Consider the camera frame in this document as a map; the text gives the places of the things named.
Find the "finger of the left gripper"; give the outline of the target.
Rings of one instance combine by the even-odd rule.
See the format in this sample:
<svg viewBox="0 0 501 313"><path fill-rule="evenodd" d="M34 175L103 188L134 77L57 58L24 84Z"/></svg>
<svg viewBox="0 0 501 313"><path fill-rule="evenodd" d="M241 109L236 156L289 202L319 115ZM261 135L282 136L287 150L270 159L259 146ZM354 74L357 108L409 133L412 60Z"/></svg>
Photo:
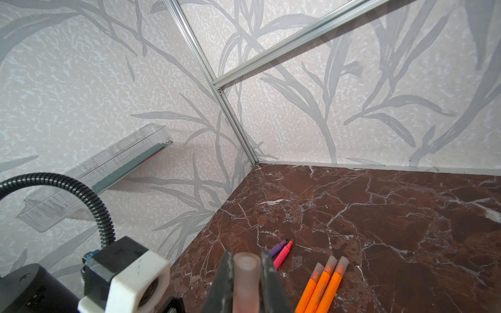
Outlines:
<svg viewBox="0 0 501 313"><path fill-rule="evenodd" d="M186 313L185 304L181 297L169 297L158 313Z"/></svg>

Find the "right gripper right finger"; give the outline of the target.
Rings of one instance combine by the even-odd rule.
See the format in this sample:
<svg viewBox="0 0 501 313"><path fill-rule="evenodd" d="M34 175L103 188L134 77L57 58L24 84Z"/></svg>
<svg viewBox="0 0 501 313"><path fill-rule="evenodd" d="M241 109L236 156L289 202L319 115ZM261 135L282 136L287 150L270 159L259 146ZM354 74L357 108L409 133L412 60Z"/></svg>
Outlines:
<svg viewBox="0 0 501 313"><path fill-rule="evenodd" d="M260 312L293 312L294 309L268 251L261 252L260 261L262 266L260 270Z"/></svg>

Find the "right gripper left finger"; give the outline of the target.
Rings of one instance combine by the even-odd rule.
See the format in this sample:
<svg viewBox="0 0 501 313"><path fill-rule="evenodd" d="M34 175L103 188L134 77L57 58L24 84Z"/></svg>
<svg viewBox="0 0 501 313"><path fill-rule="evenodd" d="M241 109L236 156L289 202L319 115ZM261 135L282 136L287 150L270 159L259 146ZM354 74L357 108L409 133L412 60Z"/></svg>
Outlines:
<svg viewBox="0 0 501 313"><path fill-rule="evenodd" d="M201 313L230 313L233 309L234 256L224 252Z"/></svg>

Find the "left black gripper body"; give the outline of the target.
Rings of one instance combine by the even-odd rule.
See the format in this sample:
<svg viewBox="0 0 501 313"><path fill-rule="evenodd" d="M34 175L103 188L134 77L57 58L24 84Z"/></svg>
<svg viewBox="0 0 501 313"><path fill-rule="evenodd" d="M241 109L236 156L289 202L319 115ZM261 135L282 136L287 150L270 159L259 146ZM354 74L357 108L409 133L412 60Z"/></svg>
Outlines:
<svg viewBox="0 0 501 313"><path fill-rule="evenodd" d="M1 278L1 312L77 312L78 301L37 263Z"/></svg>

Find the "orange marker pen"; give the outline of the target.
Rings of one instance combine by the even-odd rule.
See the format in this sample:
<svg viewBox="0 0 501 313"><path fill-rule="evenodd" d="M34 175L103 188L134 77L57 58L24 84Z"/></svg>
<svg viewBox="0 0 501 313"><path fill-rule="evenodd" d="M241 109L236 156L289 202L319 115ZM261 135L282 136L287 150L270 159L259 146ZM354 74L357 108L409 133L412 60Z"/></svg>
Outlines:
<svg viewBox="0 0 501 313"><path fill-rule="evenodd" d="M304 313L306 311L306 307L309 304L309 301L315 291L315 288L318 284L318 281L321 277L321 274L324 271L324 266L321 263L317 263L311 276L310 279L301 295L301 298L299 300L299 303L296 306L295 313Z"/></svg>
<svg viewBox="0 0 501 313"><path fill-rule="evenodd" d="M320 301L324 295L324 292L326 291L327 285L331 279L331 276L333 275L333 272L335 270L335 266L337 264L337 259L334 256L330 256L324 270L322 271L322 274L317 282L316 288L314 289L314 292L308 302L308 305L305 309L306 313L315 313Z"/></svg>
<svg viewBox="0 0 501 313"><path fill-rule="evenodd" d="M335 299L336 293L339 289L339 285L342 281L342 278L345 274L345 271L347 270L349 263L350 262L348 258L346 258L345 256L341 257L315 313L329 312L329 309Z"/></svg>

